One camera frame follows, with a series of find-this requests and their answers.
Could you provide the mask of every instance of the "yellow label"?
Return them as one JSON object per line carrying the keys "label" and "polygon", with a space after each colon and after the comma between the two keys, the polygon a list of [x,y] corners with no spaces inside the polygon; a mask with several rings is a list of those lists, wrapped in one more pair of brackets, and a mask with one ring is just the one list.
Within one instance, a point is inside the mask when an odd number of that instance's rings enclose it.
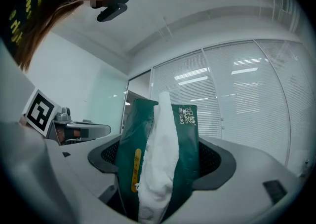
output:
{"label": "yellow label", "polygon": [[137,149],[135,151],[135,157],[134,157],[134,170],[133,170],[132,187],[131,187],[132,192],[137,192],[135,184],[138,183],[138,170],[139,170],[141,156],[142,156],[141,149]]}

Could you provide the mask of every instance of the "long hair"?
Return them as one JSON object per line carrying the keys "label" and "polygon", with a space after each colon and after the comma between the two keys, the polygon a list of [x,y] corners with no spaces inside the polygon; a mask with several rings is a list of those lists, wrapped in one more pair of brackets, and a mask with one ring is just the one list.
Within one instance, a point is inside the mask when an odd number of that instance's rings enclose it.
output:
{"label": "long hair", "polygon": [[27,71],[32,57],[48,32],[62,19],[83,4],[79,0],[44,0],[21,28],[22,38],[13,58],[23,71]]}

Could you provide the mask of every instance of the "black mesh grille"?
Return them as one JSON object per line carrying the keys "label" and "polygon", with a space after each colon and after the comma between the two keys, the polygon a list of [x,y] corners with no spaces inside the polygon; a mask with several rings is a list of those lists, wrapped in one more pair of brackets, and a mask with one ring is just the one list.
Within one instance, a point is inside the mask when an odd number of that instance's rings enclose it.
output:
{"label": "black mesh grille", "polygon": [[215,171],[221,164],[221,156],[204,145],[199,143],[199,175],[203,177]]}
{"label": "black mesh grille", "polygon": [[119,141],[101,152],[101,157],[110,164],[114,164],[115,156],[119,147]]}

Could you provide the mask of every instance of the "white tissue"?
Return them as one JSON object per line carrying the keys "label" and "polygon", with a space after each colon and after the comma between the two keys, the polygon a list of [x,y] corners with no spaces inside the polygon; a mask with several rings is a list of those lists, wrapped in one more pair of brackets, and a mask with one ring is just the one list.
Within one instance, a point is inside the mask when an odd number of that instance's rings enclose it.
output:
{"label": "white tissue", "polygon": [[179,159],[179,144],[168,92],[154,106],[154,125],[144,154],[138,184],[138,221],[160,223],[171,199],[174,170]]}

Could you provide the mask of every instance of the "white ceiling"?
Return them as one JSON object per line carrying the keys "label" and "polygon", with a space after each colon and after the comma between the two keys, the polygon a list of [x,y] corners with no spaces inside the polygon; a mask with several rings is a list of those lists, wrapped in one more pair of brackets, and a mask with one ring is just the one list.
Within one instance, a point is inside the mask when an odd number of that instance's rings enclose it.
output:
{"label": "white ceiling", "polygon": [[[82,6],[54,32],[125,72],[135,54],[157,39],[168,41],[175,29],[229,12],[240,14],[249,7],[272,7],[270,1],[130,0],[125,13],[104,23],[97,22],[99,9]],[[109,54],[120,61],[112,62]]]}

